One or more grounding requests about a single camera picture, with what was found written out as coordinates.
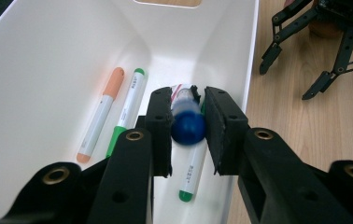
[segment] green marker cap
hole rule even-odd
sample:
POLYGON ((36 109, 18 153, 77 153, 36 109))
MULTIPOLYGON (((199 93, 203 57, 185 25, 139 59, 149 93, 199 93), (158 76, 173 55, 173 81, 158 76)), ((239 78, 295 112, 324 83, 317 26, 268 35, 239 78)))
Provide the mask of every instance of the green marker cap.
POLYGON ((135 70, 134 70, 134 72, 136 73, 140 73, 140 74, 142 74, 142 75, 145 75, 145 72, 144 72, 144 69, 142 69, 142 68, 136 68, 135 70))
POLYGON ((179 199, 182 202, 188 203, 191 201, 192 198, 193 198, 193 194, 190 194, 190 193, 183 191, 183 190, 179 191, 179 199))
POLYGON ((121 127, 121 126, 116 126, 113 129, 112 138, 110 139, 109 147, 107 148, 107 152, 106 152, 107 158, 112 155, 113 148, 115 148, 115 145, 116 145, 116 142, 118 141, 119 135, 126 130, 127 130, 126 128, 121 127))

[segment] white plastic bin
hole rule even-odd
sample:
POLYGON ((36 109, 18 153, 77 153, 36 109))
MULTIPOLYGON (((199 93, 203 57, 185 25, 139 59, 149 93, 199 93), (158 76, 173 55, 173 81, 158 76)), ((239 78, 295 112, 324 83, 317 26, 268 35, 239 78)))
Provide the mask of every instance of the white plastic bin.
MULTIPOLYGON (((134 0, 15 0, 0 18, 0 217, 39 169, 74 161, 117 66, 126 77, 92 159, 105 157, 130 78, 148 74, 139 114, 162 87, 192 83, 227 91, 245 110, 259 0, 203 0, 170 7, 134 0)), ((154 223, 224 223, 233 178, 213 175, 209 152, 198 193, 178 199, 186 150, 173 176, 155 179, 154 223)))

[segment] wooden table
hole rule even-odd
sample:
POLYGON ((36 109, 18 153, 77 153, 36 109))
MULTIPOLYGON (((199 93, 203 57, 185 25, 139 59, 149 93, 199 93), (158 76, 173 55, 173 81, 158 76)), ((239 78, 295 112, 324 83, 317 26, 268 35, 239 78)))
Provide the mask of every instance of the wooden table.
MULTIPOLYGON (((197 5, 189 0, 148 1, 197 5)), ((305 163, 328 171, 333 161, 353 160, 353 73, 341 75, 324 93, 302 101, 321 72, 332 70, 341 39, 319 38, 305 28, 281 44, 279 58, 261 76, 261 56, 273 38, 271 18, 283 5, 284 0, 260 1, 247 105, 249 124, 276 131, 305 163)), ((235 186, 228 223, 248 222, 235 186)))

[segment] orange marker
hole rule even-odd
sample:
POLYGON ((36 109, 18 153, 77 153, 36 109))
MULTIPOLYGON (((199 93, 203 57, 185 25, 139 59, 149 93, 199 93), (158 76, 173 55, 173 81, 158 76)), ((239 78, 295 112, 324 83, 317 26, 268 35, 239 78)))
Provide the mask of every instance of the orange marker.
POLYGON ((101 130, 104 126, 107 114, 109 113, 110 107, 115 101, 118 95, 121 82, 124 79, 124 70, 117 67, 110 77, 109 82, 101 99, 101 103, 98 105, 97 111, 95 112, 92 124, 84 137, 83 143, 81 144, 80 150, 78 151, 77 160, 79 162, 87 162, 92 156, 95 145, 97 144, 98 137, 100 136, 101 130))

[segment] orange marker cap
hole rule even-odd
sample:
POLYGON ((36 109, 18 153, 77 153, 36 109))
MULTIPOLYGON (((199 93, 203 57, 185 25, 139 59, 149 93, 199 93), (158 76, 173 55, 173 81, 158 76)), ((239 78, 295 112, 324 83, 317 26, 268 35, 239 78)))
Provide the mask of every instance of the orange marker cap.
POLYGON ((109 95, 115 100, 118 95, 121 82, 124 80, 124 70, 120 67, 113 70, 110 80, 107 82, 106 88, 104 90, 104 95, 109 95))

